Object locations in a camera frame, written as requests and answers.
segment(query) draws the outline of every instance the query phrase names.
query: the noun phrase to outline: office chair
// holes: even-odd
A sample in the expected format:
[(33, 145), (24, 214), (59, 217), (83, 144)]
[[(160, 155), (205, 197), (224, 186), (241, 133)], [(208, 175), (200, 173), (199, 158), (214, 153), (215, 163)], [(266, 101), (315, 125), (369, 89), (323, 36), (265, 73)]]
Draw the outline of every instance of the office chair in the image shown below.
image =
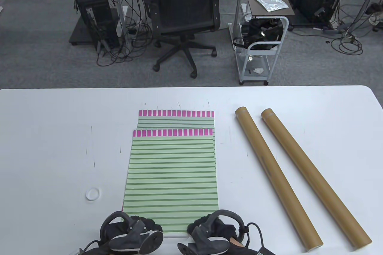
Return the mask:
[[(197, 67), (189, 49), (212, 50), (212, 57), (217, 56), (217, 50), (215, 46), (190, 40), (194, 39), (195, 33), (219, 28), (219, 0), (144, 0), (144, 4), (149, 18), (152, 19), (155, 46), (161, 47), (160, 42), (174, 45), (174, 48), (157, 60), (153, 69), (158, 72), (162, 62), (183, 50), (193, 68), (190, 77), (195, 79)], [(171, 36), (179, 36), (180, 41), (170, 39)]]

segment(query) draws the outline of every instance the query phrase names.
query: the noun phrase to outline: black bag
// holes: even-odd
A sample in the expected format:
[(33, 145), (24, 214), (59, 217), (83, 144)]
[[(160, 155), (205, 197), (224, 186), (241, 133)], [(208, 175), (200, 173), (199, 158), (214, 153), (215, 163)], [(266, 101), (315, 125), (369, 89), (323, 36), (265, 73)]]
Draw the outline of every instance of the black bag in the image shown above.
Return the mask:
[[(234, 38), (233, 45), (247, 49), (255, 42), (274, 42), (280, 41), (283, 34), (283, 24), (279, 19), (251, 19), (245, 22), (241, 27), (243, 45), (235, 41), (240, 39)], [(252, 50), (270, 50), (276, 45), (255, 45)]]

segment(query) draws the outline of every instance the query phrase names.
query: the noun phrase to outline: white table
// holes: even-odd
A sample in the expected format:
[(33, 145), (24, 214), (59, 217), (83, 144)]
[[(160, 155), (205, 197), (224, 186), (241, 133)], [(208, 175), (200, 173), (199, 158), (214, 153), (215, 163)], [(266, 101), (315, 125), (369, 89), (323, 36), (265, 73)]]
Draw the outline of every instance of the white table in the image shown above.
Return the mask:
[[(257, 222), (277, 255), (304, 252), (276, 193), (235, 119), (246, 106), (324, 245), (352, 247), (261, 121), (272, 108), (372, 238), (353, 254), (381, 254), (383, 112), (372, 91), (348, 87), (201, 87), (0, 91), (0, 246), (2, 254), (67, 255), (99, 239), (121, 210), (139, 109), (215, 111), (220, 208)], [(85, 192), (101, 189), (89, 202)], [(260, 247), (250, 231), (250, 247)], [(166, 239), (155, 255), (178, 255)]]

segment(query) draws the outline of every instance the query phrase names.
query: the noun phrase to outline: chair base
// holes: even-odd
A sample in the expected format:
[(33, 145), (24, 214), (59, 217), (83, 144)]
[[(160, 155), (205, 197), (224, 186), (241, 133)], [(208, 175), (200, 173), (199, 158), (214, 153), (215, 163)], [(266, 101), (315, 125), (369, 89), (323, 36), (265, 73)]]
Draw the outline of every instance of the chair base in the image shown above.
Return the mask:
[(190, 77), (195, 79), (197, 77), (197, 67), (193, 61), (193, 57), (191, 56), (189, 49), (192, 48), (192, 49), (212, 50), (212, 57), (216, 57), (217, 56), (216, 47), (189, 41), (189, 39), (194, 39), (194, 35), (190, 35), (190, 36), (182, 35), (180, 36), (180, 39), (181, 39), (181, 42), (178, 42), (177, 40), (174, 40), (174, 39), (161, 38), (154, 43), (154, 46), (158, 48), (161, 47), (160, 42), (174, 45), (174, 47), (157, 60), (157, 63), (153, 66), (153, 70), (158, 72), (160, 70), (160, 64), (162, 62), (164, 62), (165, 60), (173, 56), (178, 51), (182, 50), (185, 53), (186, 57), (188, 58), (191, 67), (193, 68), (193, 72), (191, 72)]

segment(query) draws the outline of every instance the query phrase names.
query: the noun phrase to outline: pink striped border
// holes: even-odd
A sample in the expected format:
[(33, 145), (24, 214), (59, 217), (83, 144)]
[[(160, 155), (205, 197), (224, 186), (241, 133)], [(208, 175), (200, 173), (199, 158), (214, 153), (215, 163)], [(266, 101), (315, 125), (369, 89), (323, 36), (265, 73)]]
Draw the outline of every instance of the pink striped border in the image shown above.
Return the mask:
[(140, 110), (140, 117), (214, 117), (213, 111), (205, 110)]
[(212, 128), (194, 129), (135, 129), (134, 138), (144, 138), (151, 136), (212, 136)]

